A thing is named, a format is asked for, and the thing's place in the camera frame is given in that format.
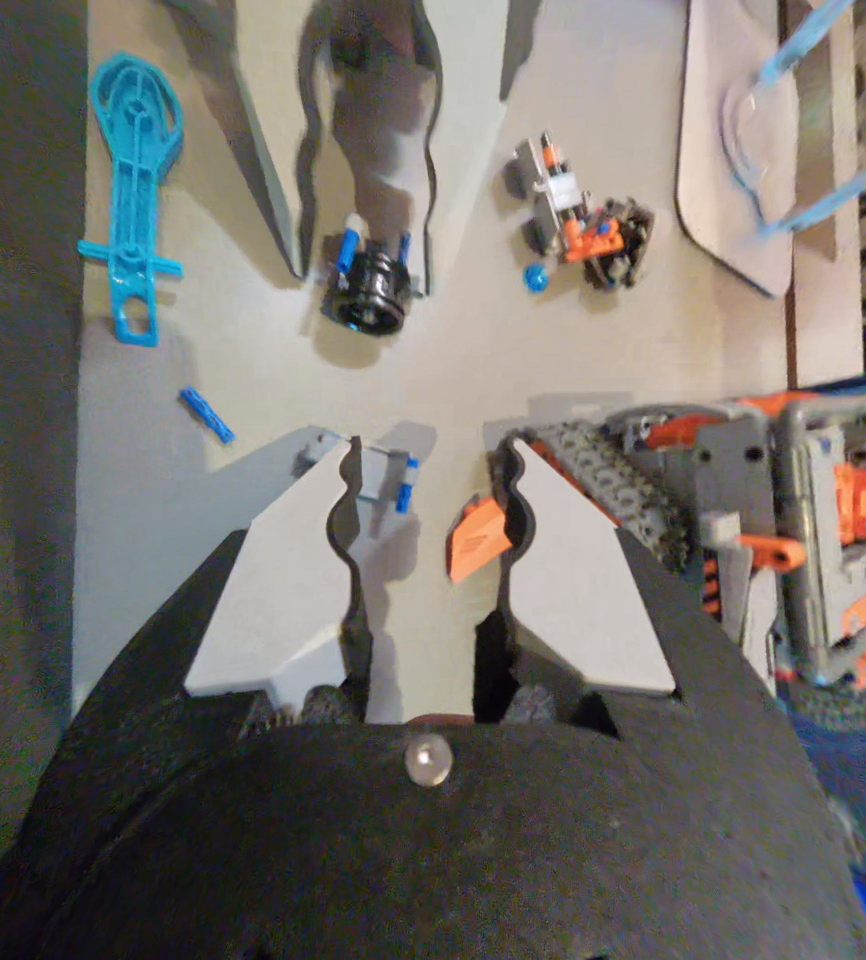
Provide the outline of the orange wedge brick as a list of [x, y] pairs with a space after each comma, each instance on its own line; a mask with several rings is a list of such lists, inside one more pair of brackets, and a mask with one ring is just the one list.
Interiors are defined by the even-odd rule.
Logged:
[[463, 508], [447, 544], [447, 574], [458, 584], [511, 549], [504, 509], [493, 496]]

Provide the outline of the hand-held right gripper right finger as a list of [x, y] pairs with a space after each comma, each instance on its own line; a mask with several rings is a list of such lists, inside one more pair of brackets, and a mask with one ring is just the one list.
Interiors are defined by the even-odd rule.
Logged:
[[676, 580], [522, 438], [501, 450], [508, 504], [524, 521], [508, 575], [513, 624], [597, 690], [672, 696], [677, 681], [647, 600]]

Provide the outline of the grey axle connector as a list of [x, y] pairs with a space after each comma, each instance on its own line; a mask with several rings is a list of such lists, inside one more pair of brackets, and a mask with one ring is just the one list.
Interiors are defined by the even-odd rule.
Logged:
[[357, 498], [368, 503], [390, 503], [405, 515], [412, 503], [418, 459], [409, 451], [360, 441], [360, 486]]

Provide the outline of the light blue paddle piece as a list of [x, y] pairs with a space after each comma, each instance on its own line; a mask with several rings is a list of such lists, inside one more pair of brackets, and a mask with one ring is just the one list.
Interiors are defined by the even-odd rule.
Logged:
[[106, 265], [117, 340], [152, 349], [156, 277], [184, 275], [157, 252], [159, 190], [183, 149], [183, 108], [156, 66], [126, 52], [98, 68], [90, 96], [111, 162], [110, 223], [105, 244], [81, 239], [79, 252]]

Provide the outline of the small grey orange brick assembly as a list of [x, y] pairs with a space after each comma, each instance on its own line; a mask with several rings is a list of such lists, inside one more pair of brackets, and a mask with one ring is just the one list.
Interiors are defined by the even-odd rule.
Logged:
[[550, 279], [555, 268], [578, 265], [599, 291], [636, 285], [654, 233], [653, 210], [634, 198], [594, 203], [548, 131], [522, 140], [504, 175], [511, 196], [532, 209], [527, 243]]

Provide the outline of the large grey tracked brick vehicle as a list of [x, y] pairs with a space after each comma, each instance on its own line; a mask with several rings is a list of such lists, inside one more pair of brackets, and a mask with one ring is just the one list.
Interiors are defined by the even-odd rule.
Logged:
[[866, 392], [651, 404], [524, 437], [695, 586], [768, 685], [866, 692]]

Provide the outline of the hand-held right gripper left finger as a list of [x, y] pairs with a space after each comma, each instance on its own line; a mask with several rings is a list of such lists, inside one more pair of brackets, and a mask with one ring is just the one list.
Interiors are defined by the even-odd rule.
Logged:
[[367, 612], [350, 550], [362, 441], [339, 439], [250, 523], [185, 678], [194, 697], [304, 699], [350, 682], [367, 698]]

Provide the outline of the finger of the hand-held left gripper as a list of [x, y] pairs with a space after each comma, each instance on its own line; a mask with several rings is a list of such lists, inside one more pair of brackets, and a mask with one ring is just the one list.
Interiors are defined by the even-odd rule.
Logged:
[[411, 1], [422, 76], [411, 273], [436, 294], [459, 253], [506, 112], [500, 81], [509, 2]]
[[316, 69], [326, 2], [194, 2], [245, 108], [275, 230], [292, 274], [306, 279], [317, 218], [322, 117]]

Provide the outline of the black dimpled foam mat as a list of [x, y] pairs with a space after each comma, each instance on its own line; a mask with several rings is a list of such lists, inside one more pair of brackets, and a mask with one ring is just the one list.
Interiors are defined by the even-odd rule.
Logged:
[[0, 857], [71, 714], [87, 21], [0, 1]]

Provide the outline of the blue cardboard box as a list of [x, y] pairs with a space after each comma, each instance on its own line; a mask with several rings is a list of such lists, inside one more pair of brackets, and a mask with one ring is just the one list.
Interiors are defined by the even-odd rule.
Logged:
[[784, 698], [866, 908], [866, 375], [797, 397], [780, 438], [784, 530], [806, 555], [784, 576]]

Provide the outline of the blue connector pin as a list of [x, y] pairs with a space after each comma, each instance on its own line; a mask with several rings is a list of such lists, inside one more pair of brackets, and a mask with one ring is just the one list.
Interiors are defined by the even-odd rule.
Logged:
[[178, 393], [178, 399], [191, 416], [221, 444], [228, 446], [234, 443], [236, 434], [198, 390], [185, 387]]

